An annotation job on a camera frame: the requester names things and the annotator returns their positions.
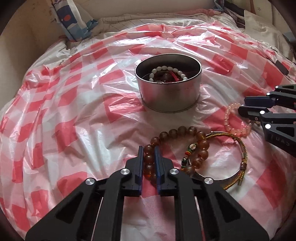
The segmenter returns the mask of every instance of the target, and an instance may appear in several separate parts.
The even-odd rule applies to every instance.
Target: bed
[[[161,53],[193,56],[203,66],[198,104],[186,112],[158,113],[141,102],[134,68]],[[3,213],[24,238],[83,180],[108,177],[160,131],[181,125],[224,131],[231,103],[295,84],[296,67],[287,57],[212,9],[105,17],[90,38],[60,39],[27,71],[16,97],[0,112]],[[288,75],[275,67],[277,60]],[[242,122],[236,115],[230,121]],[[259,128],[243,141],[249,151],[247,175],[243,186],[229,193],[272,238],[295,201],[295,159],[265,143]],[[188,144],[167,145],[164,156],[179,168]],[[213,142],[209,152],[202,174],[235,173],[239,150],[229,139]],[[160,198],[145,179],[143,190],[141,198],[125,201],[121,239],[173,240],[173,200]]]

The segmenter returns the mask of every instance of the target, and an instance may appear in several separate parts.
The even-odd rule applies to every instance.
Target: round metal container
[[[186,73],[187,80],[172,83],[150,82],[149,74],[158,66],[171,66]],[[144,104],[156,111],[176,113],[196,104],[200,94],[202,66],[190,56],[177,53],[160,54],[142,61],[135,69]]]

